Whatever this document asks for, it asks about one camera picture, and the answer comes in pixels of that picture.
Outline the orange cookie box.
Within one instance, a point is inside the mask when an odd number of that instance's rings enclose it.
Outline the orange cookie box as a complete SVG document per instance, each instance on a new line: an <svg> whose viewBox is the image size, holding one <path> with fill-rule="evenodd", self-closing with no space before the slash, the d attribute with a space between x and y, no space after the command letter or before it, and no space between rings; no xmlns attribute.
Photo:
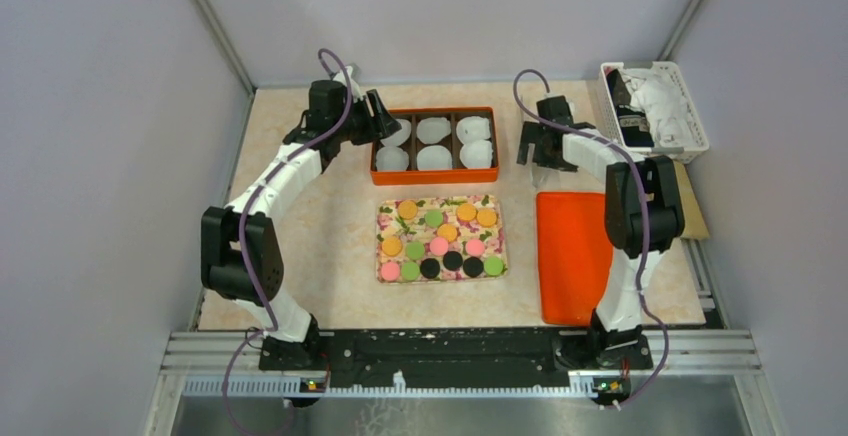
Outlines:
<svg viewBox="0 0 848 436"><path fill-rule="evenodd" d="M486 106L465 106L447 108L416 108L416 109L392 109L391 115L398 119L409 120L412 124L412 132L409 139L400 146L409 155L409 168L404 172L378 172L375 168L375 154L381 147L381 140L372 145L369 170L372 182L377 186L408 186L408 185L431 185L431 184L465 184L465 183L489 183L498 179L499 166L499 143L497 139L496 121L494 110ZM489 139L494 147L494 161L491 168L467 169L460 162L459 153L463 144L457 139L457 120L467 116L483 116L491 120L492 135ZM451 134L439 143L448 148L453 156L453 168L447 171L419 171L416 166L416 155L424 146L416 137L416 126L420 118L447 117L451 123Z"/></svg>

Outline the orange cookie one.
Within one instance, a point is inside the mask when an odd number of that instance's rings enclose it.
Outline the orange cookie one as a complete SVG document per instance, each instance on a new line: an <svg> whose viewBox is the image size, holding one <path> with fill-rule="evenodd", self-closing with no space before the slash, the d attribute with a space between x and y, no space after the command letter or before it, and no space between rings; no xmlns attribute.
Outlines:
<svg viewBox="0 0 848 436"><path fill-rule="evenodd" d="M412 200L403 200L397 207L398 216L404 220L412 220L418 214L418 204Z"/></svg>

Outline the orange cookie three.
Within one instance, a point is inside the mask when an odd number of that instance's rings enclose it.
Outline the orange cookie three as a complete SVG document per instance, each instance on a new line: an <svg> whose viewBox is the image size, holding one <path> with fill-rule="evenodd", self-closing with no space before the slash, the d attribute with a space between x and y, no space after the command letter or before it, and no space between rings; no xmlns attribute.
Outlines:
<svg viewBox="0 0 848 436"><path fill-rule="evenodd" d="M481 208L476 213L476 222L482 227L494 227L498 222L498 213L492 208Z"/></svg>

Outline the orange box lid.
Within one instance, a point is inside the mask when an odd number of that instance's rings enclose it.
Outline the orange box lid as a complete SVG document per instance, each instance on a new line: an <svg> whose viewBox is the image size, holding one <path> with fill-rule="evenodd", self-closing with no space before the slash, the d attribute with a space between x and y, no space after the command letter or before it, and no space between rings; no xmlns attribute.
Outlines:
<svg viewBox="0 0 848 436"><path fill-rule="evenodd" d="M537 272L542 320L587 327L607 285L613 246L599 193L536 195Z"/></svg>

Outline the orange cookie two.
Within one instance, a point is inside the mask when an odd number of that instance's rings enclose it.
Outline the orange cookie two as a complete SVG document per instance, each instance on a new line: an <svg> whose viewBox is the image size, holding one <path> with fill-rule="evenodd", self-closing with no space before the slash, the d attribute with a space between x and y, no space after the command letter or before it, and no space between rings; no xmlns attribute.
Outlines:
<svg viewBox="0 0 848 436"><path fill-rule="evenodd" d="M460 222L471 222L476 215L477 208L471 203L463 203L456 208L456 217Z"/></svg>

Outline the green cookie top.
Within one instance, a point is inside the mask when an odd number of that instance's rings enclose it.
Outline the green cookie top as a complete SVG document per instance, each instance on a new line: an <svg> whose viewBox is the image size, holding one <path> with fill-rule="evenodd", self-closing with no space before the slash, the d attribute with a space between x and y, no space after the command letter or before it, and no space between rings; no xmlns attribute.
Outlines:
<svg viewBox="0 0 848 436"><path fill-rule="evenodd" d="M444 214L441 210L428 210L424 216L424 222L430 228L438 228L444 223Z"/></svg>

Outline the orange cookie five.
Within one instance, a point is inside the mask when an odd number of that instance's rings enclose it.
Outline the orange cookie five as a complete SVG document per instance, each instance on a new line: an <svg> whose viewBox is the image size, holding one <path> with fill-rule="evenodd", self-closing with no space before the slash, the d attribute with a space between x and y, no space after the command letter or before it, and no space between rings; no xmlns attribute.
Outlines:
<svg viewBox="0 0 848 436"><path fill-rule="evenodd" d="M399 255L403 251L403 248L404 243L397 236L386 237L380 245L381 252L388 257Z"/></svg>

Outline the orange cookie four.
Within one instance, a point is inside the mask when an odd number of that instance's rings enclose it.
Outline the orange cookie four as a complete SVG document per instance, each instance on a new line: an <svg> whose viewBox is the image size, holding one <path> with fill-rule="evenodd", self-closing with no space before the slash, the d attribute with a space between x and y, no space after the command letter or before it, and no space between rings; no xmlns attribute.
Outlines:
<svg viewBox="0 0 848 436"><path fill-rule="evenodd" d="M448 242L453 242L459 237L459 230L453 224L444 223L438 227L437 235Z"/></svg>

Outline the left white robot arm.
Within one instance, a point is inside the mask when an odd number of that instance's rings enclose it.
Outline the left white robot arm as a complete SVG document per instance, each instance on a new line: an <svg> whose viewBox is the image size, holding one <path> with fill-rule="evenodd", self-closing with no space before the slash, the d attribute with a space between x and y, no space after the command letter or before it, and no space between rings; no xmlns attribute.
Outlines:
<svg viewBox="0 0 848 436"><path fill-rule="evenodd" d="M377 91L361 90L357 73L348 65L313 82L307 109L261 175L236 199L209 207L201 217L203 287L249 310L263 334L284 342L283 357L302 370L317 363L321 344L309 335L311 314L283 287L276 226L344 143L371 144L401 128Z"/></svg>

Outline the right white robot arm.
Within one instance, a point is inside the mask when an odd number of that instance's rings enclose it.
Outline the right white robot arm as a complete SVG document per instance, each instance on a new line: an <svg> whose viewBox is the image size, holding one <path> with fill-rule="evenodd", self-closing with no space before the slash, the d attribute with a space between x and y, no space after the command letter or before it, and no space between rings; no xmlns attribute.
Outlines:
<svg viewBox="0 0 848 436"><path fill-rule="evenodd" d="M673 161L643 157L575 123L563 95L549 93L523 121L516 161L548 169L584 169L603 182L604 228L613 248L606 288L593 309L586 353L612 368L637 344L648 314L644 291L661 256L681 236L685 218Z"/></svg>

